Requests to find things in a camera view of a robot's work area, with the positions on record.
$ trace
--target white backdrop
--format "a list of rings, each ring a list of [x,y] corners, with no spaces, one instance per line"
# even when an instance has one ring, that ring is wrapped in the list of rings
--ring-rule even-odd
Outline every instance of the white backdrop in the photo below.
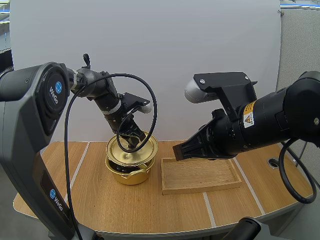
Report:
[[[280,57],[279,0],[13,0],[10,34],[16,70],[46,62],[128,73],[146,80],[158,102],[158,140],[189,138],[211,119],[219,101],[192,104],[186,84],[197,73],[246,73],[257,97],[276,89]],[[119,93],[151,100],[141,83],[113,79]],[[135,121],[149,130],[152,113]],[[63,140],[61,119],[52,141]],[[94,102],[79,98],[69,120],[70,141],[113,135]]]

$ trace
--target warning label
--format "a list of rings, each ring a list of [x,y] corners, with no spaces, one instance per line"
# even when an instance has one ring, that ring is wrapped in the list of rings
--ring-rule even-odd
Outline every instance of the warning label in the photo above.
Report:
[[[246,114],[254,111],[255,102],[256,101],[253,101],[253,102],[249,103],[247,106],[245,106],[244,111],[243,111],[243,115],[246,115]]]
[[[243,126],[244,126],[244,128],[248,128],[248,127],[255,125],[255,120],[254,120],[255,102],[256,101],[249,103],[244,108],[244,111],[243,111]]]

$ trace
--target table surface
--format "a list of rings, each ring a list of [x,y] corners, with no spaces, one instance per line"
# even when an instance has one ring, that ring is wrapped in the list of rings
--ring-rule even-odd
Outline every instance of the table surface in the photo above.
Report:
[[[76,219],[96,231],[115,233],[172,233],[232,224],[242,217],[257,217],[296,203],[286,190],[278,169],[267,159],[277,158],[278,145],[237,155],[232,162],[242,183],[219,191],[162,195],[161,158],[174,157],[172,146],[182,141],[160,141],[150,177],[122,185],[105,165],[106,142],[70,142],[71,196]],[[64,143],[51,143],[43,161],[62,196],[66,194]],[[308,182],[285,158],[293,187],[304,197],[312,194]],[[16,211],[36,217],[19,194]]]

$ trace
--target gold lid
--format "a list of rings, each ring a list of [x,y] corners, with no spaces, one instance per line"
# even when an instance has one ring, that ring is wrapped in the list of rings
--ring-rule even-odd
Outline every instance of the gold lid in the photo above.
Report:
[[[126,147],[128,143],[126,140],[120,137],[120,143],[122,146]],[[141,164],[145,164],[149,162],[157,153],[158,151],[158,141],[155,139],[154,136],[151,135],[148,142],[141,148],[139,151],[133,153],[127,153],[120,149],[117,136],[113,136],[108,144],[106,145],[106,154],[108,158],[121,166],[138,166]]]

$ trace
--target pot handle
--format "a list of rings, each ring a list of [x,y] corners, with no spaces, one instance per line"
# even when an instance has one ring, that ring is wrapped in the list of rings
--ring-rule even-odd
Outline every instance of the pot handle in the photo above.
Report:
[[[125,179],[130,179],[132,176],[137,174],[147,174],[147,171],[145,169],[140,169],[140,170],[130,172],[129,175],[121,175],[121,177]]]

